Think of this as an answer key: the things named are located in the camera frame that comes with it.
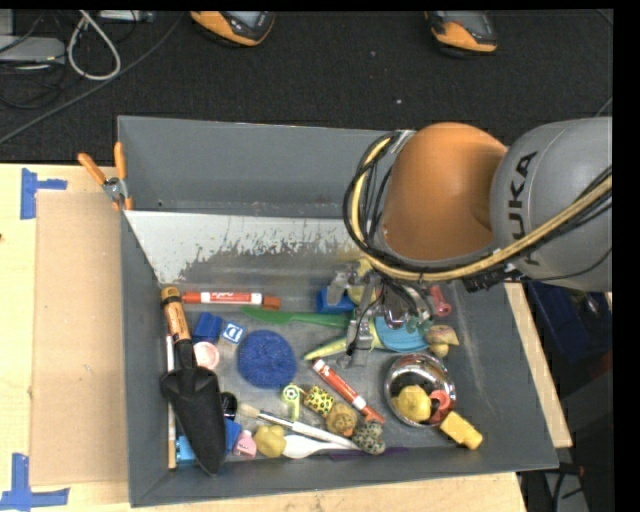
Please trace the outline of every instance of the black garden trowel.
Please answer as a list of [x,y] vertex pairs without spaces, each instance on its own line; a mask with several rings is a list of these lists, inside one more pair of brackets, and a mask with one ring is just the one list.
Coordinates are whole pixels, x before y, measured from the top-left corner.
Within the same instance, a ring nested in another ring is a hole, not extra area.
[[178,289],[164,288],[161,299],[179,368],[161,377],[160,388],[173,406],[178,425],[187,437],[196,461],[206,473],[215,475],[226,457],[218,376],[196,363]]

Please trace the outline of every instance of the blue toy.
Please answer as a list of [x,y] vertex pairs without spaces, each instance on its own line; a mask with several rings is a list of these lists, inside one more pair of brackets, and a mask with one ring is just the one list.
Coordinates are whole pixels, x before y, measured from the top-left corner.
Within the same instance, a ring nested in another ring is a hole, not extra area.
[[249,333],[238,347],[238,372],[263,389],[282,389],[294,380],[298,363],[291,345],[278,333]]
[[215,343],[220,337],[220,331],[222,330],[223,320],[217,315],[205,311],[198,318],[198,323],[193,329],[193,341],[210,341]]

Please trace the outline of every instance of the white cable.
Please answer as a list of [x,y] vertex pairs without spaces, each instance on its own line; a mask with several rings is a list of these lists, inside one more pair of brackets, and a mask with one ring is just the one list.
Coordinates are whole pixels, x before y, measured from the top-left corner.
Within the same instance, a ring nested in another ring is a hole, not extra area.
[[[84,78],[88,78],[89,80],[109,80],[110,78],[113,78],[118,73],[120,73],[120,69],[122,67],[118,50],[116,49],[114,44],[111,42],[111,39],[109,39],[109,36],[107,36],[107,34],[104,33],[104,31],[100,28],[100,25],[98,25],[98,23],[95,22],[95,20],[89,15],[89,13],[82,9],[79,9],[79,11],[80,11],[80,14],[82,14],[82,19],[78,23],[78,26],[74,29],[73,34],[71,34],[71,39],[69,40],[69,44],[67,45],[67,58],[69,59],[69,64],[75,70],[76,73],[78,73],[80,76]],[[116,61],[115,69],[107,75],[91,75],[86,71],[83,71],[82,69],[80,69],[80,67],[76,64],[73,58],[73,49],[77,43],[78,36],[80,35],[81,31],[89,28],[89,25],[91,25],[95,29],[95,31],[98,33],[98,35],[102,39],[104,39],[104,42],[107,43],[107,46],[111,50],[111,53],[113,53],[113,57]]]

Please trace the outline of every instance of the metal bowl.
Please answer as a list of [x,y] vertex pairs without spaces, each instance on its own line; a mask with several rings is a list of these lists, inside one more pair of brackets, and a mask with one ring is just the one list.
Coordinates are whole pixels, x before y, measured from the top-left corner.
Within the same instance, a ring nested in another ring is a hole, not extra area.
[[455,385],[442,361],[427,353],[404,354],[389,367],[384,381],[385,399],[403,423],[412,427],[429,428],[438,425],[445,416],[445,411],[434,411],[427,420],[417,423],[398,412],[391,399],[398,396],[404,387],[412,385],[420,386],[428,395],[435,390],[443,390],[451,401],[447,411],[455,407]]

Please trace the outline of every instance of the cardboard sheet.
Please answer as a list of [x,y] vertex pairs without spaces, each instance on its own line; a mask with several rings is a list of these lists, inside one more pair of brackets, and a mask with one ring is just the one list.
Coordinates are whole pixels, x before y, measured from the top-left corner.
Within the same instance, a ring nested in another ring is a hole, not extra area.
[[119,215],[38,193],[30,484],[127,478]]

